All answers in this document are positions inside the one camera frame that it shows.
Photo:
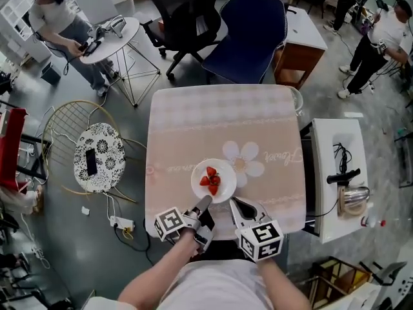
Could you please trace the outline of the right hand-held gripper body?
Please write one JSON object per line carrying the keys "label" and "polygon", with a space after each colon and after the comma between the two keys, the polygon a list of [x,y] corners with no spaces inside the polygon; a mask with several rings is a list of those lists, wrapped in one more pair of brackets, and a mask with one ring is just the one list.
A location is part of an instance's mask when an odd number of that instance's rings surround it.
{"label": "right hand-held gripper body", "polygon": [[260,262],[281,253],[284,234],[277,220],[257,222],[256,217],[248,220],[249,227],[236,228],[238,247],[253,262]]}

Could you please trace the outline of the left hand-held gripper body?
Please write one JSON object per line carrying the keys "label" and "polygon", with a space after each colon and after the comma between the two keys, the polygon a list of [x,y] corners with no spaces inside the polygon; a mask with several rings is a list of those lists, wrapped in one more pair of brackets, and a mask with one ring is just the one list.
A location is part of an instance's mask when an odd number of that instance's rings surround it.
{"label": "left hand-held gripper body", "polygon": [[198,243],[198,253],[204,253],[214,238],[215,223],[208,208],[195,206],[190,211],[181,213],[177,207],[170,208],[155,217],[154,227],[159,239],[163,242],[167,238],[180,237],[181,231],[188,229],[194,233],[194,240]]}

